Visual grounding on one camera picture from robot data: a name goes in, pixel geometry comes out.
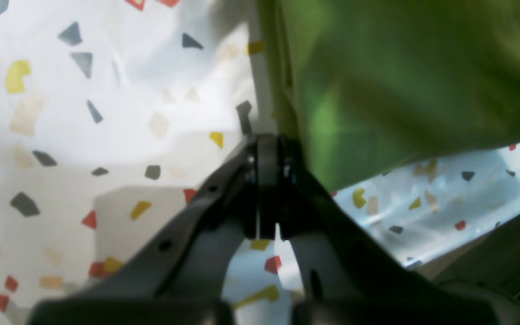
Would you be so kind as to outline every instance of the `red shape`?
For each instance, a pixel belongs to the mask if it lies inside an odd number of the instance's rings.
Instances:
[[[98,221],[95,219],[95,211],[89,212],[87,217],[81,220],[81,224],[88,226],[89,228],[95,229],[98,226]]]
[[[134,8],[140,10],[141,12],[144,11],[144,6],[146,4],[146,0],[140,0],[140,3],[136,2],[136,0],[125,0],[130,5],[134,6]]]
[[[266,264],[264,264],[264,270],[272,273],[278,274],[278,270],[282,267],[282,261],[280,260],[280,256],[276,255],[275,257],[270,257],[270,259],[266,260]]]
[[[467,227],[467,223],[464,220],[455,224],[455,228],[458,231],[463,231],[466,227]]]
[[[196,195],[196,193],[198,193],[196,190],[185,189],[184,197],[186,198],[186,203],[190,203],[190,201],[192,201],[192,198],[194,197],[194,195]]]
[[[0,312],[5,313],[7,305],[9,303],[9,296],[0,294]]]
[[[7,280],[5,281],[5,288],[11,292],[16,292],[17,287],[19,286],[19,283],[15,278],[13,278],[11,275],[8,276]]]
[[[93,262],[89,267],[88,275],[90,278],[105,278],[110,274],[103,270],[103,262]]]
[[[157,0],[157,2],[161,2],[170,8],[174,8],[174,6],[177,5],[180,0]]]

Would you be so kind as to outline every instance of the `black plastic part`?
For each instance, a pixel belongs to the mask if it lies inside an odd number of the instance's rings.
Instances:
[[[38,305],[28,324],[233,325],[220,301],[229,262],[244,238],[274,239],[276,223],[306,292],[294,325],[497,323],[488,304],[447,294],[396,263],[305,169],[296,142],[260,135],[120,271]]]
[[[85,299],[44,302],[31,325],[234,325],[220,301]]]
[[[488,305],[474,311],[451,310],[432,300],[308,301],[292,312],[292,325],[495,325]]]

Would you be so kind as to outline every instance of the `green towel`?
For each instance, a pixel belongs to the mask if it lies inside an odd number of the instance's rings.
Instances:
[[[520,0],[258,0],[276,119],[330,191],[520,142]]]

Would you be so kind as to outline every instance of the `terrazzo pattern fabric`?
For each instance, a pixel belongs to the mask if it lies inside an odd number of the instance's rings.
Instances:
[[[245,135],[275,132],[253,4],[0,0],[0,325],[116,272]],[[520,212],[520,144],[333,195],[417,267]],[[239,324],[286,324],[301,296],[288,243],[242,243]]]

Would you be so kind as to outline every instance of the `green cloth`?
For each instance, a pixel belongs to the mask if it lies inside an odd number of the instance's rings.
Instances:
[[[520,0],[258,0],[276,119],[330,191],[520,142]]]

